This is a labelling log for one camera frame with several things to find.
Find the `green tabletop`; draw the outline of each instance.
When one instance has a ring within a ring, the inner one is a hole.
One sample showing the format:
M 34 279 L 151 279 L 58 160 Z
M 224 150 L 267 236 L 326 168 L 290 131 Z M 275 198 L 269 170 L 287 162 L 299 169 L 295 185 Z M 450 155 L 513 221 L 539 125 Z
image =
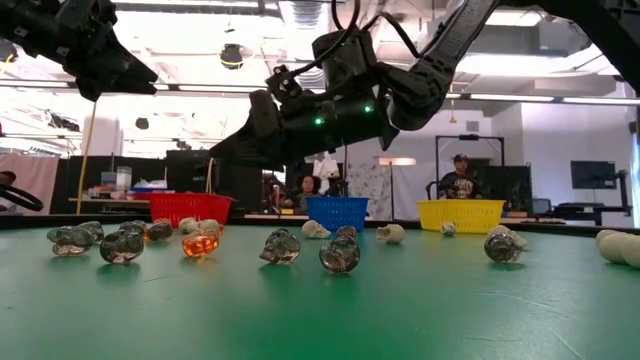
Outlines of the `green tabletop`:
M 336 276 L 318 240 L 293 265 L 259 260 L 269 227 L 229 226 L 201 261 L 176 236 L 130 266 L 55 257 L 47 230 L 0 232 L 2 359 L 640 358 L 640 271 L 589 238 L 523 234 L 502 266 L 482 236 L 367 230 Z

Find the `orange glass bottle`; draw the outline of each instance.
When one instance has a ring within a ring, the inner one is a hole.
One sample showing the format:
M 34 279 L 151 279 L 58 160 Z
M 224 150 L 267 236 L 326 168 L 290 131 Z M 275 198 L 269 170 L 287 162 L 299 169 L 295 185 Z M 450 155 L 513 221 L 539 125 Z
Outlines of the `orange glass bottle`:
M 220 232 L 196 230 L 182 240 L 182 249 L 187 256 L 200 257 L 212 253 L 220 244 Z

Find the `ceiling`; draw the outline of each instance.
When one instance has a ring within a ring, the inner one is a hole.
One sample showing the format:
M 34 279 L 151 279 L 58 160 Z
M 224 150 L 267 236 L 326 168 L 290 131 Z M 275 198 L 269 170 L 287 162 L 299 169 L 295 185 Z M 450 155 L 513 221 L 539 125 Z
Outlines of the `ceiling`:
M 311 60 L 310 43 L 333 29 L 328 3 L 317 0 L 266 1 L 261 16 L 255 15 L 257 2 L 246 1 L 114 0 L 114 3 L 120 9 L 115 26 L 118 39 L 159 74 L 160 84 L 263 86 L 273 67 L 282 63 L 297 67 Z M 343 1 L 338 7 L 344 24 L 351 16 L 352 3 Z M 363 0 L 361 23 L 377 11 L 386 10 L 420 44 L 433 33 L 445 7 L 444 0 Z M 575 26 L 535 9 L 517 13 L 500 10 L 498 15 L 492 17 L 489 23 L 494 25 L 485 27 L 459 65 L 454 91 L 599 96 L 615 88 L 610 76 L 615 69 Z M 385 22 L 372 29 L 372 38 L 380 61 L 408 68 L 414 60 Z M 230 43 L 242 46 L 244 62 L 240 70 L 227 70 L 220 62 L 221 50 Z M 18 61 L 0 71 L 3 79 L 73 80 L 60 65 L 22 52 Z M 322 85 L 321 73 L 310 74 L 303 80 L 306 83 L 301 83 L 311 87 Z M 24 88 L 0 88 L 0 92 L 3 99 L 11 99 L 0 104 L 5 133 L 60 131 L 48 125 L 48 112 L 82 127 L 91 113 L 92 104 L 77 93 Z M 493 103 L 485 102 L 456 102 L 455 107 L 485 110 L 487 114 L 495 109 Z M 125 144 L 126 153 L 162 156 L 165 148 L 175 148 L 175 143 L 169 141 L 171 138 L 203 138 L 206 139 L 203 146 L 210 146 L 211 139 L 224 138 L 245 122 L 249 104 L 246 96 L 225 94 L 105 95 L 97 108 L 117 109 L 125 139 L 167 139 L 129 141 Z M 138 117 L 149 119 L 148 130 L 135 128 Z M 18 139 L 0 140 L 5 142 L 2 146 L 7 147 L 9 140 L 18 146 Z M 79 149 L 80 140 L 71 143 Z M 78 153 L 73 147 L 69 149 L 69 141 L 38 140 L 38 144 L 51 151 Z

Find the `blue basket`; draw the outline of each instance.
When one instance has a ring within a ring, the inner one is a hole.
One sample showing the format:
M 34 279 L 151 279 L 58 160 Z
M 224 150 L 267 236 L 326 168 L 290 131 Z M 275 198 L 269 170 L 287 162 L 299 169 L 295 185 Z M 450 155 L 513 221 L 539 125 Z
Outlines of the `blue basket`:
M 329 231 L 343 226 L 364 229 L 368 198 L 362 197 L 308 197 L 309 219 L 317 221 Z

